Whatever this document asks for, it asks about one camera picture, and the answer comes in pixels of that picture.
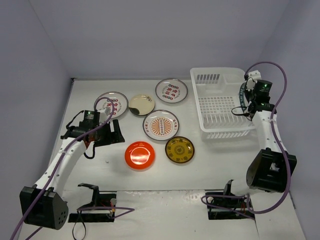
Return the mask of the white plate orange sunburst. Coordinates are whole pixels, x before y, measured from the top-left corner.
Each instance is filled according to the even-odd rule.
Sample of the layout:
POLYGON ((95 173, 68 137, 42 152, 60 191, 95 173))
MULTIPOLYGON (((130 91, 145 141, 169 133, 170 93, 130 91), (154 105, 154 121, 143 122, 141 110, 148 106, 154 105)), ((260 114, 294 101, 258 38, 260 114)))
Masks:
POLYGON ((159 109, 145 116, 142 129, 152 140, 167 141, 178 134, 180 122, 171 111, 159 109))

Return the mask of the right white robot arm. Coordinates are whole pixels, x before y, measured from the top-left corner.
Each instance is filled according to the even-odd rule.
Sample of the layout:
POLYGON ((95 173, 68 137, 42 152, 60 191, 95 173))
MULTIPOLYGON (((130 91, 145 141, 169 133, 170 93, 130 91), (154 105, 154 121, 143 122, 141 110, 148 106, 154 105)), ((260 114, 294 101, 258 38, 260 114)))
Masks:
POLYGON ((260 151, 248 167, 244 183, 250 190, 283 193, 297 158, 287 152, 279 137, 277 111, 275 105, 269 103, 272 83, 260 77, 246 76, 245 79, 244 96, 248 106, 242 109, 255 126, 260 151))

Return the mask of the white plate red characters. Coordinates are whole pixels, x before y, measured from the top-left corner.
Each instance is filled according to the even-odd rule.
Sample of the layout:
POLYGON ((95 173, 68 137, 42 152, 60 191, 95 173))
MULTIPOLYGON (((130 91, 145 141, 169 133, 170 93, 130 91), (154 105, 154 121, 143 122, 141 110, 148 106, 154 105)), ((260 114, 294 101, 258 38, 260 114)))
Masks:
POLYGON ((157 83, 156 96, 163 102, 175 104, 182 102, 188 96, 187 85, 176 78, 166 78, 157 83))
POLYGON ((106 99, 112 100, 114 105, 114 111, 111 119, 116 119, 122 116, 128 109, 128 99, 127 97, 118 91, 109 91, 101 94, 94 102, 94 106, 98 111, 109 108, 112 111, 112 104, 106 99))

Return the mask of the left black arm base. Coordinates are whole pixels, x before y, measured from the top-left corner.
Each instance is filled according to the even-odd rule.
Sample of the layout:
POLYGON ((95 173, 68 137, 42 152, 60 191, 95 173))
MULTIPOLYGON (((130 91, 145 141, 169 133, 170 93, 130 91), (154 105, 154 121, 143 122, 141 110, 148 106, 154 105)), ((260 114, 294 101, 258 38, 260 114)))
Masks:
POLYGON ((80 188, 92 190, 92 197, 89 203, 86 203, 80 208, 87 208, 78 213, 69 214, 69 223, 113 223, 115 221, 115 209, 89 209, 93 207, 115 207, 117 203, 116 192, 100 191, 97 185, 89 183, 78 184, 80 188))

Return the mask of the yellow patterned dark-rimmed plate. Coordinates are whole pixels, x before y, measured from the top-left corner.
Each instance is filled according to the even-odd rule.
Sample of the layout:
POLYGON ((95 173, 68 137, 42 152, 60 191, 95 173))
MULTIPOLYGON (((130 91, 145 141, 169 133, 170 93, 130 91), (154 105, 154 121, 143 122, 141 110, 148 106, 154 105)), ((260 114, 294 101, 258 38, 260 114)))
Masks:
POLYGON ((166 143, 165 154, 173 163, 186 164, 194 158, 195 147, 188 138, 176 136, 166 143))

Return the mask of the cream plate black blot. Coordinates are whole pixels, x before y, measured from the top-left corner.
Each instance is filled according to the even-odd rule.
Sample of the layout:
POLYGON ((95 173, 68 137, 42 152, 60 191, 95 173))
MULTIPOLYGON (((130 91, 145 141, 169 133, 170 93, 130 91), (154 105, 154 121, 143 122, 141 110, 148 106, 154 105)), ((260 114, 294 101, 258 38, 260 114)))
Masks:
POLYGON ((138 94, 129 100, 128 108, 136 116, 146 116, 154 110, 155 100, 148 94, 138 94))

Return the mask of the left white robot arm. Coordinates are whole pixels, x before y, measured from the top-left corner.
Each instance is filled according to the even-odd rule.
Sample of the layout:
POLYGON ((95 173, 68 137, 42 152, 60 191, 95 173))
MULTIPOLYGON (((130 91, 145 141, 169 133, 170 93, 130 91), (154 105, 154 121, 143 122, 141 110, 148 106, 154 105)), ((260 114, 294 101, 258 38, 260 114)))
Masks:
POLYGON ((62 198, 65 184, 77 161, 88 146, 123 143, 119 121, 102 111, 83 110, 83 120, 77 126, 68 123, 60 138, 60 150, 44 174, 31 186, 25 186, 19 195, 22 222, 29 225, 59 230, 66 222, 68 204, 62 198))

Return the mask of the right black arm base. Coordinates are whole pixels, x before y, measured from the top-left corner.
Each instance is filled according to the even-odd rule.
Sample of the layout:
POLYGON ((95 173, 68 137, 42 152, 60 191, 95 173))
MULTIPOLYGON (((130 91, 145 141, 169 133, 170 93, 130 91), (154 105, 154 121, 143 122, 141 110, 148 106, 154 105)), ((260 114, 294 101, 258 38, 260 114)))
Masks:
POLYGON ((255 215, 247 208, 247 197, 231 193, 232 182, 229 180, 223 190, 207 191, 201 197, 209 220, 255 220, 255 215))

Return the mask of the green rimmed white plate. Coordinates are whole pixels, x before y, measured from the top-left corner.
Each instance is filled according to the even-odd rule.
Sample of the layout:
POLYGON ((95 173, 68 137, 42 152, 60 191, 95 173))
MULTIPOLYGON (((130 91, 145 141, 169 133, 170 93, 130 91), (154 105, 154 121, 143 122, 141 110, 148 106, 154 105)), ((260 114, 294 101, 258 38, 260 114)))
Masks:
POLYGON ((246 106, 246 103, 245 103, 246 85, 247 85, 246 82, 242 83, 242 85, 240 86, 240 89, 239 89, 239 103, 240 103, 240 106, 243 108, 246 106))

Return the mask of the orange plastic plate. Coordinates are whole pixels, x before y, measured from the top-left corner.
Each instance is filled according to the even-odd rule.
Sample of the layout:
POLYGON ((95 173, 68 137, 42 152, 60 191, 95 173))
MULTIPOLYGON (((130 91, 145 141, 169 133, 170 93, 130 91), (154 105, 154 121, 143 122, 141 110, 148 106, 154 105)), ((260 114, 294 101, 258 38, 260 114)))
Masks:
POLYGON ((145 141, 136 141, 130 144, 124 153, 126 164, 133 170, 144 171, 149 169, 156 159, 153 146, 145 141))

